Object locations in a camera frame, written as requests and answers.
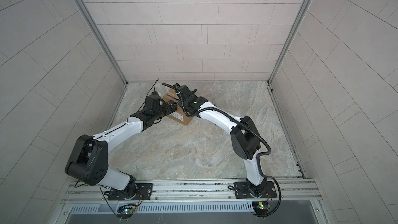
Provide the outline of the brown cardboard express box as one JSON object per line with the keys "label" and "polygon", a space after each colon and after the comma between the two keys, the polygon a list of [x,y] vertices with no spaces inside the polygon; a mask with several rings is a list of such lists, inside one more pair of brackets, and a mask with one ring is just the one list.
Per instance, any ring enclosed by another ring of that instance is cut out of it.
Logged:
{"label": "brown cardboard express box", "polygon": [[191,122],[192,118],[186,116],[182,108],[178,105],[179,98],[173,89],[169,89],[162,99],[167,103],[173,101],[176,104],[176,111],[167,115],[168,118],[183,125],[188,125]]}

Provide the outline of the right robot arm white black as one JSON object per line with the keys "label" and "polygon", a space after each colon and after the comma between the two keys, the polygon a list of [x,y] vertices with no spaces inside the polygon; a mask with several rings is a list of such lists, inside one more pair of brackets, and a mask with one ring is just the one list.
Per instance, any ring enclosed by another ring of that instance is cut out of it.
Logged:
{"label": "right robot arm white black", "polygon": [[271,147],[259,134],[253,120],[230,115],[219,109],[204,97],[198,97],[196,90],[176,83],[170,86],[178,97],[178,105],[188,117],[197,116],[208,120],[225,130],[231,137],[234,152],[244,161],[248,192],[255,198],[265,192],[267,179],[261,170],[260,157],[271,153]]}

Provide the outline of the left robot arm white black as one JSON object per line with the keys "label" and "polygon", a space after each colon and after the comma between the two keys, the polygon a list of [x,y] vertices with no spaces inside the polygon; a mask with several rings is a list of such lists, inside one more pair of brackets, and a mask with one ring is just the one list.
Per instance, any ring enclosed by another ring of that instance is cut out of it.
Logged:
{"label": "left robot arm white black", "polygon": [[65,166],[65,173],[90,186],[104,186],[131,199],[136,195],[136,179],[108,165],[108,155],[118,145],[177,111],[177,103],[161,99],[157,92],[146,96],[144,108],[123,123],[94,136],[80,136]]}

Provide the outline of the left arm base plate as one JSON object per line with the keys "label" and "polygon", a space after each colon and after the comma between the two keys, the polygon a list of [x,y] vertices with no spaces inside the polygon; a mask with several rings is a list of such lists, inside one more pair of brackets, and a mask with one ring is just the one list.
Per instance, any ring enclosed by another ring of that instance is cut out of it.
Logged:
{"label": "left arm base plate", "polygon": [[104,195],[111,201],[150,200],[152,189],[152,183],[135,183],[128,185],[125,190],[111,188]]}

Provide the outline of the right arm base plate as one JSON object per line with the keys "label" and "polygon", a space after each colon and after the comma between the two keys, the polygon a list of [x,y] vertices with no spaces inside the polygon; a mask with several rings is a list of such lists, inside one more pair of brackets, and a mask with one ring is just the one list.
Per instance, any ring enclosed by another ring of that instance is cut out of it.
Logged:
{"label": "right arm base plate", "polygon": [[266,179],[259,186],[249,181],[236,181],[232,187],[237,199],[274,199],[278,197],[277,187],[272,181],[267,181]]}

